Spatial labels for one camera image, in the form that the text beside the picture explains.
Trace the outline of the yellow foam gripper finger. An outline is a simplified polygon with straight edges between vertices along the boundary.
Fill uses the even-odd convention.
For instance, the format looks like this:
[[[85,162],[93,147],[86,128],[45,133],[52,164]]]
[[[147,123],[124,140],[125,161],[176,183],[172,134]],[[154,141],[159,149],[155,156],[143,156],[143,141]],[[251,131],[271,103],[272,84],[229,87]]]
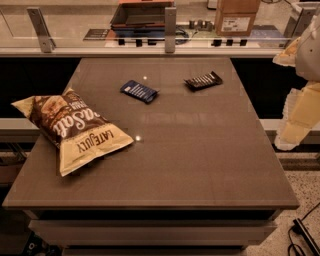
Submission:
[[[320,122],[320,83],[309,81],[301,90],[287,95],[283,117],[274,144],[279,150],[292,150]]]
[[[294,67],[299,41],[300,37],[292,41],[281,53],[273,58],[273,63],[285,67]]]

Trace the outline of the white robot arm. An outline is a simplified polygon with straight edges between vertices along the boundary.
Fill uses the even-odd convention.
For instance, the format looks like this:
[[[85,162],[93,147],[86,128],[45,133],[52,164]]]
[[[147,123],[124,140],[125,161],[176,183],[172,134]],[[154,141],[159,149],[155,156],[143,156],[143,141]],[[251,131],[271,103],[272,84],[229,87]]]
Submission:
[[[320,122],[320,15],[314,16],[302,35],[273,62],[294,67],[296,74],[307,81],[302,89],[292,88],[285,100],[274,144],[287,151],[298,146]]]

